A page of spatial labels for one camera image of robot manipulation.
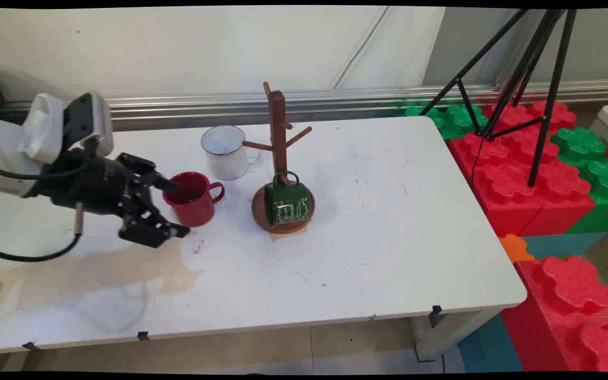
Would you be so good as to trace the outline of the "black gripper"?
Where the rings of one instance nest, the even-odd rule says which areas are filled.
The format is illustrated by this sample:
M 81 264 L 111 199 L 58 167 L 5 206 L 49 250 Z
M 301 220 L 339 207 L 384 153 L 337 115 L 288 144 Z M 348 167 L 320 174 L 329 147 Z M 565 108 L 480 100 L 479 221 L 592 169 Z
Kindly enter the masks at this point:
M 132 182 L 168 193 L 182 188 L 157 171 L 153 161 L 121 153 L 116 159 L 96 156 L 76 175 L 41 180 L 37 193 L 54 205 L 75 208 L 82 203 L 85 212 L 116 215 L 122 219 L 118 238 L 150 248 L 188 236 L 191 229 L 164 218 L 149 197 L 132 196 Z

